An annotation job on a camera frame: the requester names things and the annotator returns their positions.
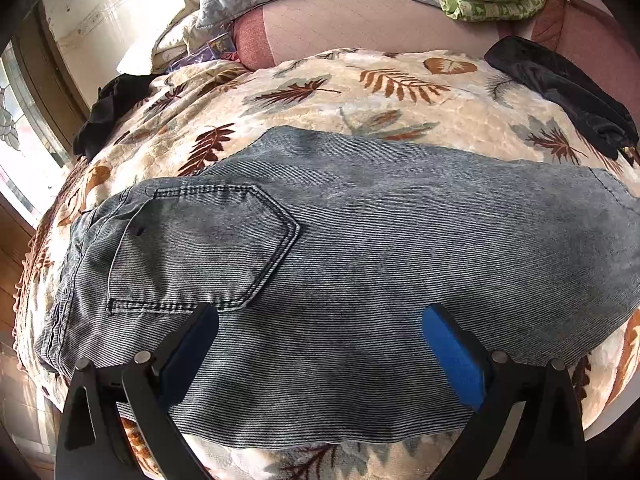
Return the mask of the leaf pattern fleece blanket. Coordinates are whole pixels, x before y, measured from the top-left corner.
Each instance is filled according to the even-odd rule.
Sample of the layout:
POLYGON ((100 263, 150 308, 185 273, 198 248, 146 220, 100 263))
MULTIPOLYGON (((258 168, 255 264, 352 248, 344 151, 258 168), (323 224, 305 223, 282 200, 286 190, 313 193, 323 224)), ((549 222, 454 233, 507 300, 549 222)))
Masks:
MULTIPOLYGON (((78 162, 44 215, 16 298, 16 353, 62 411, 68 380, 48 372, 34 344, 60 282, 70 228, 130 185, 188 176, 245 148, 271 127, 291 125, 389 141, 428 143, 504 160, 605 168, 639 196, 639 163, 600 154, 559 105, 486 62, 436 50, 383 54, 336 49, 250 72, 213 61, 156 78, 151 95, 116 122, 93 162, 78 162)), ((639 369, 639 305, 630 321, 570 368, 586 436, 639 369)), ((284 452, 232 451, 186 436, 216 479, 426 478, 458 436, 399 444, 310 444, 284 452)))

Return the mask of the pink maroon sofa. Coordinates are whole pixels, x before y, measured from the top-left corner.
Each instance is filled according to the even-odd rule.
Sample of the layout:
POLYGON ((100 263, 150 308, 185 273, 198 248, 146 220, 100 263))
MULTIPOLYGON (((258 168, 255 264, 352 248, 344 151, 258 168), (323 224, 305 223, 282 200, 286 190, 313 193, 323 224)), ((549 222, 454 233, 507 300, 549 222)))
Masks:
POLYGON ((232 27, 240 61, 251 70, 336 48, 450 50, 480 58, 510 35, 563 55, 639 115, 639 55, 601 0, 548 0, 528 20, 483 23, 456 22, 410 0, 278 0, 232 27))

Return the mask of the black garment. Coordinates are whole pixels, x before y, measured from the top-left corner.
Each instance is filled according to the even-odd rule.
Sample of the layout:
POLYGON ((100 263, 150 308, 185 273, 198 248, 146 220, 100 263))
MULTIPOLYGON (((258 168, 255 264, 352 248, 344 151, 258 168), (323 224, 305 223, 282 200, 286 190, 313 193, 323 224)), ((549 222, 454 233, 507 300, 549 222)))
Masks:
POLYGON ((587 141, 608 159, 639 161, 639 135, 629 110, 563 55, 517 36, 506 36, 484 55, 513 80, 558 104, 587 141))
POLYGON ((116 122, 150 94, 155 78, 155 74, 121 74, 101 88, 87 121, 74 137, 73 154, 88 162, 93 160, 106 145, 116 122))

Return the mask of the black garment on right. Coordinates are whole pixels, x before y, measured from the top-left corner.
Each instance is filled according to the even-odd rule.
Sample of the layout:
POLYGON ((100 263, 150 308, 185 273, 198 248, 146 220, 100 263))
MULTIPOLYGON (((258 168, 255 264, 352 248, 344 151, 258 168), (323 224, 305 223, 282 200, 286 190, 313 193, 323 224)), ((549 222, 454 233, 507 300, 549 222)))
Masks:
POLYGON ((517 36, 506 36, 484 55, 513 80, 558 104, 587 141, 608 159, 639 161, 639 135, 629 110, 563 55, 517 36))

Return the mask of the cream pillow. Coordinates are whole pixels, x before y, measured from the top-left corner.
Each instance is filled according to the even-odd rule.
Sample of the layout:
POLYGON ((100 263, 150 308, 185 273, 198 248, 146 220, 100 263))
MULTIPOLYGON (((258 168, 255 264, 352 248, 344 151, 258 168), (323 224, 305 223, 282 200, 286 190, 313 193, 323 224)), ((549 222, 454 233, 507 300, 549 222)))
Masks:
POLYGON ((179 1, 168 10, 172 17, 165 15, 150 25, 119 61, 117 73, 162 74, 196 63, 239 59, 230 25, 198 27, 200 0, 179 1))

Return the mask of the black garment on left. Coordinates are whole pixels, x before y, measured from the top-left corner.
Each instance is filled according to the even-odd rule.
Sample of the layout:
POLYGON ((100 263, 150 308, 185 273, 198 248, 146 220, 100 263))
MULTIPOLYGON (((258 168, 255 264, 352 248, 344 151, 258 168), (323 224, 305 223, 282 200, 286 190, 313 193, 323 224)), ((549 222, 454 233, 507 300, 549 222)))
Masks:
POLYGON ((93 160, 106 145, 116 122, 150 94, 155 78, 155 74, 121 74, 101 88, 87 121, 74 137, 73 154, 88 162, 93 160))

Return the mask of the grey denim pants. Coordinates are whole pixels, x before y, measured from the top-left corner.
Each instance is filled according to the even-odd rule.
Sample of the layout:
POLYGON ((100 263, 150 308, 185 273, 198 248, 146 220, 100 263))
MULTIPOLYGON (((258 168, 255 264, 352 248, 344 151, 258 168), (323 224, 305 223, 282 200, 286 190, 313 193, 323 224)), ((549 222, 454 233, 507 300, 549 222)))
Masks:
POLYGON ((35 349, 64 376, 119 365, 211 304, 183 432, 386 443, 468 419, 422 336, 433 302, 518 361, 575 363, 638 307, 638 198, 603 169, 273 128, 84 214, 35 349))

